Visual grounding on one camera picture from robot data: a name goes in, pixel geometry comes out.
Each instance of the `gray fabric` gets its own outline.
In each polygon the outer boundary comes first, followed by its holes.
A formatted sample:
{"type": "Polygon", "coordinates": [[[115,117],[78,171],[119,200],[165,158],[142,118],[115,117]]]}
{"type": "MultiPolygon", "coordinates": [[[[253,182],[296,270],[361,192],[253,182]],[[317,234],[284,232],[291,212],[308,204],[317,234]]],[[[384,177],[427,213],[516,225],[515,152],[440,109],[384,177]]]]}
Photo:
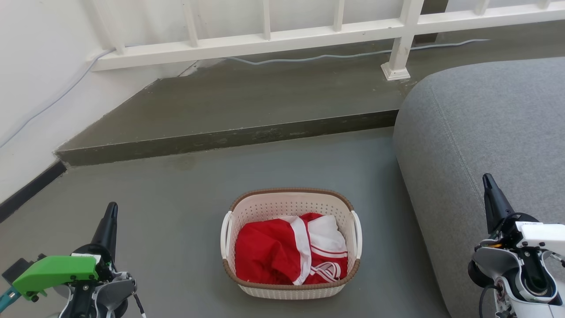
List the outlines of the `gray fabric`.
{"type": "Polygon", "coordinates": [[[457,67],[422,80],[398,113],[396,155],[454,318],[477,317],[467,264],[487,236],[484,173],[516,212],[565,222],[564,83],[565,58],[457,67]]]}

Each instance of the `step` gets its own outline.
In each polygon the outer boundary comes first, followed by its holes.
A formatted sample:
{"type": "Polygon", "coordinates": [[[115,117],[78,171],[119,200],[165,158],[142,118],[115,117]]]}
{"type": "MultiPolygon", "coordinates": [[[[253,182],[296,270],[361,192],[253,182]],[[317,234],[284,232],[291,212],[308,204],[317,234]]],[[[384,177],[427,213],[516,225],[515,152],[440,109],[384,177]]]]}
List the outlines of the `step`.
{"type": "MultiPolygon", "coordinates": [[[[490,41],[412,51],[411,79],[386,81],[388,54],[252,66],[225,60],[180,78],[157,80],[105,115],[56,155],[68,166],[205,151],[394,125],[403,98],[422,78],[456,66],[563,56],[565,22],[456,31],[437,43],[490,41]]],[[[352,55],[392,41],[252,55],[249,61],[352,55]]]]}

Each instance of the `brown basket rim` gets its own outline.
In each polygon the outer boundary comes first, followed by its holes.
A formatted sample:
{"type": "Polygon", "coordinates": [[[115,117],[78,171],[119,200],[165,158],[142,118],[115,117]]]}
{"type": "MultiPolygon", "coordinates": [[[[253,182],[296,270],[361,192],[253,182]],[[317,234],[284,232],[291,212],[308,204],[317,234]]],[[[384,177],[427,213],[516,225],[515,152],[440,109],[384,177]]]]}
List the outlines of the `brown basket rim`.
{"type": "MultiPolygon", "coordinates": [[[[269,188],[269,189],[262,189],[262,190],[255,190],[249,191],[240,197],[238,197],[230,207],[230,211],[233,211],[237,204],[241,202],[246,197],[257,195],[257,194],[268,194],[268,193],[284,193],[284,192],[305,192],[305,193],[314,193],[314,194],[327,194],[332,195],[340,199],[347,205],[349,210],[354,210],[353,205],[349,200],[341,195],[339,192],[332,191],[332,190],[324,190],[324,189],[317,189],[317,188],[269,188]]],[[[353,264],[353,268],[347,274],[347,276],[339,280],[337,282],[331,283],[322,283],[322,284],[313,284],[313,285],[271,285],[271,284],[261,284],[261,283],[252,283],[246,282],[244,280],[239,279],[231,270],[228,264],[228,260],[223,260],[225,272],[228,274],[229,278],[231,278],[234,282],[238,283],[241,286],[248,287],[248,288],[257,288],[257,289],[269,289],[269,290],[314,290],[314,289],[326,289],[326,288],[334,288],[340,287],[348,283],[353,276],[357,273],[359,269],[360,260],[356,259],[355,263],[353,264]]]]}

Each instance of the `laundry basket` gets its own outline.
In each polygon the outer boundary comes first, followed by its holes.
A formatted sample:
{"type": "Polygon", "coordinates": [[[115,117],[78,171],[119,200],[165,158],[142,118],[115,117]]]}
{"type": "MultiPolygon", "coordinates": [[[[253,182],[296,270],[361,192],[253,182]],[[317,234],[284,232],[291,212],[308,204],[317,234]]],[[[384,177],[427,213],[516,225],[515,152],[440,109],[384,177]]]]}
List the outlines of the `laundry basket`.
{"type": "Polygon", "coordinates": [[[225,215],[221,226],[220,249],[224,269],[241,289],[251,296],[270,299],[315,299],[334,296],[355,276],[359,268],[363,238],[353,206],[341,194],[312,188],[274,188],[240,196],[225,215]],[[337,282],[316,285],[268,285],[243,281],[236,276],[237,234],[250,222],[315,212],[335,216],[337,228],[347,244],[347,276],[337,282]]]}

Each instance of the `green plastic bracket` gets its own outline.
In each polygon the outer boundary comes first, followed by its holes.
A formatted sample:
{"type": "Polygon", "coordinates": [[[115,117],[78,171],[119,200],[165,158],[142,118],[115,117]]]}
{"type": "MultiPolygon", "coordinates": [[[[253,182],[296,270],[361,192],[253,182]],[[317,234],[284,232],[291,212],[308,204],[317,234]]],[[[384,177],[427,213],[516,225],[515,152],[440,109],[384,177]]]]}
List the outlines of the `green plastic bracket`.
{"type": "Polygon", "coordinates": [[[47,256],[33,263],[12,286],[27,300],[45,290],[74,280],[98,279],[96,258],[90,256],[47,256]]]}

